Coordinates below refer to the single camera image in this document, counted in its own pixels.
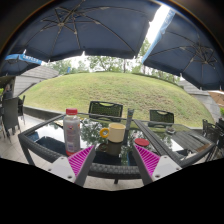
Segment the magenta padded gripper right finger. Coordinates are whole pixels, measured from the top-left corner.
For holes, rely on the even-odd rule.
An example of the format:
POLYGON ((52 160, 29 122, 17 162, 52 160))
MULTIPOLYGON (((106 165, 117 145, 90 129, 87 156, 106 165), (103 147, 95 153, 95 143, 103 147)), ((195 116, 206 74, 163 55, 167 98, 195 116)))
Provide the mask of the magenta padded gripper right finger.
POLYGON ((181 170, 168 155, 159 156, 141 146, 134 145, 133 156, 144 185, 181 170))

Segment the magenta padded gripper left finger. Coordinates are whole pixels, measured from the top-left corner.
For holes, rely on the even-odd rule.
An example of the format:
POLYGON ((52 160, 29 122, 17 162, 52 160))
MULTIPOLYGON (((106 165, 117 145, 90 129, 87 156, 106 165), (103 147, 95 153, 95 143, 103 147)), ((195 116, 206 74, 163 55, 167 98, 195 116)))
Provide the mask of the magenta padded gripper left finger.
POLYGON ((92 145, 69 157, 59 157, 47 171, 78 186, 83 186, 95 155, 95 146, 92 145))

